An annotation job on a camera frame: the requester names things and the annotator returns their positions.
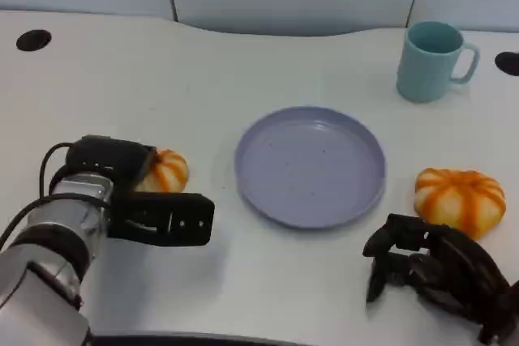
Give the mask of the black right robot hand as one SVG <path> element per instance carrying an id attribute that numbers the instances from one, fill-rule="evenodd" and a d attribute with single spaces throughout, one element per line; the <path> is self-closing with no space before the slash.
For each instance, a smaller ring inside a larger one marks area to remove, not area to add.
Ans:
<path id="1" fill-rule="evenodd" d="M 362 254 L 372 260 L 369 304 L 388 284 L 408 286 L 422 300 L 480 325 L 481 344 L 503 344 L 518 329 L 518 285 L 459 229 L 391 213 Z"/>

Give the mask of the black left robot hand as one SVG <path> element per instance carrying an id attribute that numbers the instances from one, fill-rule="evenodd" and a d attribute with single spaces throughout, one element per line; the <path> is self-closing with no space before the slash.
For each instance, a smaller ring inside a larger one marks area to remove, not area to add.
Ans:
<path id="1" fill-rule="evenodd" d="M 64 168 L 68 176 L 94 173 L 131 190 L 145 179 L 156 157 L 157 148 L 153 146 L 86 135 L 70 146 Z"/>

